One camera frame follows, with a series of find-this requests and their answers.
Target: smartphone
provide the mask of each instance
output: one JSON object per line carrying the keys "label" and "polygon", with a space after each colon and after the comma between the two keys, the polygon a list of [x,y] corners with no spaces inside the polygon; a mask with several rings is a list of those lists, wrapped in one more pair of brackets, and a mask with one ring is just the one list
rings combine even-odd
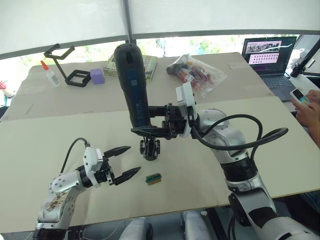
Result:
{"label": "smartphone", "polygon": [[292,92],[290,92],[290,96],[300,102],[301,104],[308,106],[308,104],[310,103],[310,101],[308,100],[308,98],[303,95],[298,89],[293,90]]}

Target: black cable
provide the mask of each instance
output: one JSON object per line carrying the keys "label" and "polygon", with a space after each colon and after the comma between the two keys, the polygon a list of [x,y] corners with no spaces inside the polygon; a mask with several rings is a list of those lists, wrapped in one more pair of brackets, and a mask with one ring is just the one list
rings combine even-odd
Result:
{"label": "black cable", "polygon": [[233,215],[233,221],[232,221],[232,227],[231,227],[233,240],[237,240],[235,227],[236,227],[236,216]]}
{"label": "black cable", "polygon": [[[264,136],[262,137],[262,139],[267,138],[267,137],[269,137],[269,136],[271,136],[272,134],[275,134],[275,133],[277,133],[277,129],[268,132],[266,135],[264,135]],[[254,160],[254,157],[255,157],[255,153],[256,153],[257,148],[258,148],[258,146],[255,146],[255,147],[252,149],[252,151],[251,151],[250,159],[251,159],[252,161]]]}
{"label": "black cable", "polygon": [[208,133],[210,133],[210,131],[217,126],[218,124],[230,120],[230,119],[236,119],[236,118],[245,118],[245,119],[250,119],[254,122],[256,122],[256,124],[258,125],[259,128],[259,132],[258,132],[258,137],[257,140],[259,140],[262,136],[262,132],[263,132],[263,126],[262,123],[259,121],[258,118],[248,115],[248,114],[234,114],[234,115],[230,115],[230,116],[226,116],[224,118],[221,118],[220,120],[216,121],[214,124],[212,124],[204,133],[204,136],[207,135]]}
{"label": "black cable", "polygon": [[243,150],[243,149],[249,149],[249,148],[260,146],[262,144],[269,143],[269,142],[276,140],[276,139],[280,138],[281,136],[285,135],[288,132],[288,128],[282,127],[282,128],[275,129],[273,131],[275,131],[275,133],[272,135],[269,135],[268,137],[261,138],[259,140],[249,142],[246,144],[234,145],[234,146],[218,146],[218,145],[212,145],[212,144],[208,143],[206,140],[204,140],[199,135],[199,133],[197,132],[197,129],[194,125],[191,127],[191,132],[196,137],[196,139],[199,140],[199,142],[201,142],[203,145],[207,146],[208,148],[220,150],[220,151]]}
{"label": "black cable", "polygon": [[288,74],[288,73],[286,73],[286,72],[284,72],[285,74],[287,74],[287,79],[290,79],[291,78],[291,76]]}
{"label": "black cable", "polygon": [[229,225],[228,225],[228,230],[227,230],[227,239],[228,240],[231,240],[231,228],[232,228],[232,224],[233,224],[233,221],[234,219],[236,218],[236,216],[233,214],[230,221],[229,221]]}
{"label": "black cable", "polygon": [[70,152],[71,152],[71,149],[72,149],[73,146],[76,144],[76,142],[79,141],[79,140],[84,141],[84,146],[85,146],[85,147],[90,147],[90,144],[88,143],[88,141],[87,141],[86,139],[84,139],[83,137],[78,137],[77,139],[75,139],[75,140],[73,141],[73,143],[71,143],[71,145],[70,145],[70,147],[69,147],[69,150],[68,150],[68,152],[66,153],[66,156],[65,156],[65,159],[64,159],[64,163],[63,163],[62,168],[61,168],[61,171],[60,171],[61,174],[62,174],[62,173],[64,172],[64,170],[65,170],[65,166],[66,166],[66,163],[67,163],[69,154],[70,154]]}

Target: laptop keyboard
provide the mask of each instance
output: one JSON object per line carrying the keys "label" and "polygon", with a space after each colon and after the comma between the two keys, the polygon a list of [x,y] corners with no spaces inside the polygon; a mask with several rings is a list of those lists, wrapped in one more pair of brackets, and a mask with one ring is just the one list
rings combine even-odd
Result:
{"label": "laptop keyboard", "polygon": [[293,87],[293,84],[284,75],[262,76],[261,78],[270,89]]}

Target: purple block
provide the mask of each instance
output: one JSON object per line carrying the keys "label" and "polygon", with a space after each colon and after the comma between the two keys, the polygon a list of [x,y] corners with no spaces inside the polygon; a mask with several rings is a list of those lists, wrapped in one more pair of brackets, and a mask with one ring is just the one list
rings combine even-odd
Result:
{"label": "purple block", "polygon": [[105,77],[102,73],[102,70],[100,68],[97,69],[91,69],[90,70],[90,76],[94,84],[104,84],[105,83]]}

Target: glue bottle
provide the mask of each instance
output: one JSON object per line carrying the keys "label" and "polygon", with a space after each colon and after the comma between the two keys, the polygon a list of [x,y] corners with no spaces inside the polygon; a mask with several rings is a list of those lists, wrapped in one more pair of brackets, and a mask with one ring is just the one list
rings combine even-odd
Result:
{"label": "glue bottle", "polygon": [[44,61],[41,60],[40,62],[42,64],[43,69],[45,70],[45,75],[49,79],[50,83],[52,83],[54,87],[59,87],[61,82],[59,78],[56,76],[55,72],[51,71]]}

